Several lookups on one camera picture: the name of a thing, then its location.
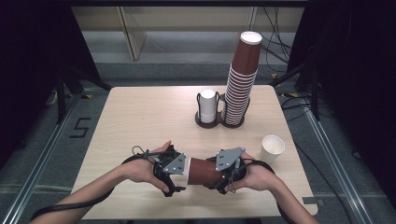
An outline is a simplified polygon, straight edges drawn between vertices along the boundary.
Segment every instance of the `wooden table top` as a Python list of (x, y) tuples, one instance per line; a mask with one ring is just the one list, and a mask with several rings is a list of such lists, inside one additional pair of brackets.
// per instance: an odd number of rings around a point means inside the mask
[[(226, 92), (226, 86), (117, 87), (108, 95), (73, 191), (82, 188), (132, 155), (132, 147), (155, 149), (167, 140), (184, 152), (184, 175), (171, 175), (176, 186), (187, 187), (166, 198), (147, 183), (124, 181), (84, 219), (163, 219), (202, 217), (280, 216), (268, 191), (240, 189), (222, 195), (203, 186), (187, 186), (190, 157), (206, 159), (221, 149), (244, 147), (259, 158), (262, 139), (274, 134), (285, 141), (286, 150), (271, 167), (303, 203), (312, 190), (293, 144), (290, 130), (274, 88), (254, 85), (245, 122), (236, 129), (219, 124), (204, 129), (196, 124), (196, 95), (205, 89)], [(315, 204), (304, 204), (314, 215)]]

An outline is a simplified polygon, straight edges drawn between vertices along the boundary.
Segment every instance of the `stack of brown cups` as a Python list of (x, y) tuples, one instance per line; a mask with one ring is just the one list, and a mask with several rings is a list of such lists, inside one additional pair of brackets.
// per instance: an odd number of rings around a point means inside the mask
[(241, 34), (227, 81), (222, 120), (239, 125), (248, 109), (251, 88), (259, 66), (262, 36), (255, 32)]

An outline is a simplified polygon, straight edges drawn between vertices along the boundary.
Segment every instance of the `floor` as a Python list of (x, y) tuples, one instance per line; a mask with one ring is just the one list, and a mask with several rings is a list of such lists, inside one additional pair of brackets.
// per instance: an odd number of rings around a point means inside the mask
[[(131, 61), (123, 33), (85, 32), (84, 36), (102, 80), (112, 86), (225, 85), (238, 39), (238, 33), (152, 32), (148, 33), (139, 59)], [(289, 46), (293, 38), (294, 34), (282, 34), (283, 42)], [(270, 49), (287, 59), (277, 44), (270, 44)], [(262, 50), (255, 84), (270, 83), (274, 77), (282, 76), (286, 68), (286, 63)], [(394, 223), (395, 209), (359, 155), (352, 155), (353, 144), (326, 104), (325, 92), (320, 95), (317, 121), (312, 118), (309, 97), (291, 97), (296, 78), (277, 86), (276, 92), (296, 146), (301, 149), (300, 157), (319, 208), (316, 218), (320, 223)], [(57, 106), (49, 104), (25, 136), (24, 147), (16, 150), (0, 171), (3, 220), (27, 223), (36, 209), (56, 203), (73, 188), (108, 95), (91, 83), (82, 84), (83, 97), (70, 95), (66, 100), (68, 114), (64, 122), (56, 124)], [(84, 137), (73, 138), (72, 135), (81, 134), (75, 129), (78, 122), (88, 131)], [(261, 220), (285, 223), (281, 217)]]

